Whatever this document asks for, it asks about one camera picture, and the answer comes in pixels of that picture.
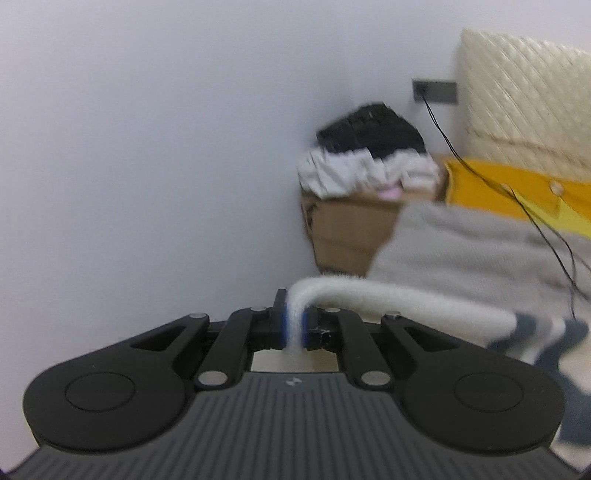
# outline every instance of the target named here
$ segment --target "yellow bag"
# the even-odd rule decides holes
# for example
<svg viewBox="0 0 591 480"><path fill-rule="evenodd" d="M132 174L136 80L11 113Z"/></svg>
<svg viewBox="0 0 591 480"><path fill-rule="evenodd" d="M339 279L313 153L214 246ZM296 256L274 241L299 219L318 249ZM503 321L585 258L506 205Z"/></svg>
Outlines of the yellow bag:
<svg viewBox="0 0 591 480"><path fill-rule="evenodd" d="M521 168L468 159L482 176L510 187L519 201L550 226L591 238L591 183L563 180ZM529 221L517 202L488 187L457 160L446 161L448 205L487 210Z"/></svg>

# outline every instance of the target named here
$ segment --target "black cable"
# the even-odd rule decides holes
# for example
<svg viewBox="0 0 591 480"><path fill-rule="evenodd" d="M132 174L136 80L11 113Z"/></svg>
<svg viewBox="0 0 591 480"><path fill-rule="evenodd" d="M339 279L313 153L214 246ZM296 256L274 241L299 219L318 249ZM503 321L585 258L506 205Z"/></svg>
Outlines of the black cable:
<svg viewBox="0 0 591 480"><path fill-rule="evenodd" d="M576 316L575 316L575 313L574 313L574 294L575 293L579 293L589 303L591 303L591 297L588 294L586 294L585 292L581 291L581 289L577 285L577 265L576 265L575 258L577 258L585 266L585 268L588 270L588 272L590 274L591 274L591 267L581 258L580 255L575 254L573 252L572 248L570 247L570 244L560 234L560 232L558 232L551 225L549 225L548 222L546 222L538 214L536 214L531 209L529 209L528 207L526 207L526 205L524 205L523 202L520 201L519 198L517 198L517 195L515 194L515 192L513 191L513 189L511 189L510 187L506 187L506 186L500 184L497 181L494 181L494 180L491 180L491 179L487 179L485 176L481 175L479 172L477 172L476 170L474 170L474 168L472 168L460 156L460 154L456 151L456 149L454 148L452 142L449 140L449 138L447 137L447 135L445 134L445 132L443 131L443 129L439 126L439 123L437 122L437 118L435 117L435 114L433 114L433 110L431 110L431 106L429 105L429 102L427 102L427 99L425 98L425 95L423 93L421 94L421 97L423 98L423 102L425 103L425 106L427 107L427 111L429 112L429 116L431 117L431 120L433 121L433 124L439 130L439 133L441 133L441 136L445 140L447 146L449 147L449 149L453 153L453 155L456 157L456 159L458 160L458 162L466 170L468 170L469 172L471 172L474 176L476 176L477 178L481 179L484 182L484 184L487 185L489 188L491 188L495 192L499 193L500 195L503 195L504 197L509 198L509 199L513 200L515 203L517 203L520 206L520 208L524 211L525 215L530 220L530 222L535 226L535 228L538 231L538 233L544 239L544 242L550 247L550 249L552 250L554 256L556 257L556 260L560 264L560 268L562 269L565 277L569 281L569 290L570 290L570 301L569 301L569 305L570 305L570 313L571 313L573 319L576 319ZM567 270L567 268L564 266L564 262L560 258L560 256L559 256L558 252L556 251L555 247L552 245L552 243L550 242L550 240L548 240L548 238L546 237L546 235L544 234L544 232L540 228L539 224L534 220L534 217L536 217L545 227L547 227L550 231L552 231L552 233L555 234L561 240L561 242L563 244L565 244L566 248L569 251L569 255L570 255L571 267L572 267L572 272L573 272L572 275L569 273L569 271Z"/></svg>

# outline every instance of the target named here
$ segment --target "wall socket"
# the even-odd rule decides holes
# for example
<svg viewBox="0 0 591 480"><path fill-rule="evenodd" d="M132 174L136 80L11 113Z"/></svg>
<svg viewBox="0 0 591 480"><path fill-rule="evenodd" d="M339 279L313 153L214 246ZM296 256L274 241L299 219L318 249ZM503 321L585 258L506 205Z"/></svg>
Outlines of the wall socket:
<svg viewBox="0 0 591 480"><path fill-rule="evenodd" d="M421 93L430 103L449 103L457 105L457 82L442 80L413 79L415 102L422 102Z"/></svg>

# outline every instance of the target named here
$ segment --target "cardboard box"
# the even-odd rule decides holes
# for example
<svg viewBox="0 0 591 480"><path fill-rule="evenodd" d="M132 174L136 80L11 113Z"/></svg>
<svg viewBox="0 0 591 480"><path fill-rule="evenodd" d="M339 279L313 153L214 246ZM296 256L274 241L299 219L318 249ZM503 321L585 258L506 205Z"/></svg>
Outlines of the cardboard box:
<svg viewBox="0 0 591 480"><path fill-rule="evenodd" d="M406 203L443 200L448 180L443 168L446 157L433 155L433 158L442 166L441 185L434 193L404 192L395 201L382 200L369 192L321 200L302 191L302 213L319 270L364 277L378 249L390 239Z"/></svg>

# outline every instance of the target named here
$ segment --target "logo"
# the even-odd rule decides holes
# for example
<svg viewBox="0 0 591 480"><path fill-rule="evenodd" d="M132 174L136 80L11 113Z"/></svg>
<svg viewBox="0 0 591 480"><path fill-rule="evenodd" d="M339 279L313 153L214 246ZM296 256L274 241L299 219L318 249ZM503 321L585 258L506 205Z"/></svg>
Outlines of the logo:
<svg viewBox="0 0 591 480"><path fill-rule="evenodd" d="M290 387L297 387L299 384L301 384L301 379L294 377L290 378L289 380L286 380L285 383L288 384Z"/></svg>

